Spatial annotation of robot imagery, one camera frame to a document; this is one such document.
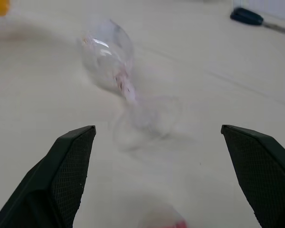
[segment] textured gripper pad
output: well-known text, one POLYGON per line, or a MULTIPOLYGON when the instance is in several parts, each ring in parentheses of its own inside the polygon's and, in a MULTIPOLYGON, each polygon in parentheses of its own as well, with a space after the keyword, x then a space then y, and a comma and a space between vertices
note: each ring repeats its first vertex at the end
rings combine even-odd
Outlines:
POLYGON ((285 228, 285 170, 256 138, 230 128, 222 133, 238 182, 260 225, 285 228))
POLYGON ((88 131, 74 140, 52 181, 51 196, 66 228, 73 227, 84 192, 92 136, 93 131, 88 131))

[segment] floor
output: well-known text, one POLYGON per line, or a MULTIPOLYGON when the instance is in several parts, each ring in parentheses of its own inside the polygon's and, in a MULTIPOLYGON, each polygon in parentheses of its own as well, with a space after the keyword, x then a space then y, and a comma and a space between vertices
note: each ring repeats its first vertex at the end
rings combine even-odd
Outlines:
POLYGON ((9 18, 16 34, 0 38, 0 208, 57 137, 96 125, 75 228, 135 228, 161 202, 191 228, 259 228, 220 127, 250 128, 285 147, 285 35, 231 21, 231 7, 229 0, 19 0, 9 18), (134 152, 113 143, 123 99, 93 84, 75 42, 93 13, 133 41, 141 94, 181 100, 164 140, 134 152))

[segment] black object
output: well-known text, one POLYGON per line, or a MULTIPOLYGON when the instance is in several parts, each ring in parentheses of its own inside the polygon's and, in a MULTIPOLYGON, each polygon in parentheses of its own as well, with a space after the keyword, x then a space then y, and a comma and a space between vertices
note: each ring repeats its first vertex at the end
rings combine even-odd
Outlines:
POLYGON ((262 18, 260 15, 242 7, 235 8, 231 13, 230 18, 244 24, 256 26, 260 26, 264 22, 264 18, 262 18))
POLYGON ((276 24, 267 23, 264 21, 264 18, 262 18, 260 15, 251 12, 247 9, 244 9, 242 7, 235 8, 231 13, 230 18, 247 25, 263 26, 268 29, 270 28, 275 31, 285 33, 284 27, 281 27, 276 24))
POLYGON ((0 211, 0 228, 71 228, 84 192, 96 131, 59 137, 0 211))
POLYGON ((285 228, 285 149, 272 137, 223 125, 232 163, 263 228, 285 228))

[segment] white floor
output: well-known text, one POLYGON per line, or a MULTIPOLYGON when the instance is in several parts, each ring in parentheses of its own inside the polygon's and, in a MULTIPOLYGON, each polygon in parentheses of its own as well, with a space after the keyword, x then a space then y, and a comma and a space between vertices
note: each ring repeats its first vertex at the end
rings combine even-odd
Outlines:
POLYGON ((285 35, 231 21, 229 0, 91 0, 131 37, 137 89, 183 104, 168 139, 128 153, 108 128, 122 98, 93 85, 75 46, 84 4, 19 0, 18 35, 0 41, 0 209, 57 137, 96 125, 75 228, 136 228, 161 201, 191 228, 259 228, 220 127, 285 147, 285 35))

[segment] clear plastic wine glass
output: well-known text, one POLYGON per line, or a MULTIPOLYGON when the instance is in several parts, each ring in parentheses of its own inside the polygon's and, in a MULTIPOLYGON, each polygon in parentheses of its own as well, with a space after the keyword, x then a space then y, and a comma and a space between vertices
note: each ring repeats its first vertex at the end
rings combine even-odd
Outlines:
POLYGON ((81 39, 84 66, 98 85, 119 90, 128 103, 114 125, 113 140, 124 149, 135 149, 166 136, 181 110, 178 99, 138 97, 132 84, 134 54, 130 38, 110 19, 93 24, 81 39))

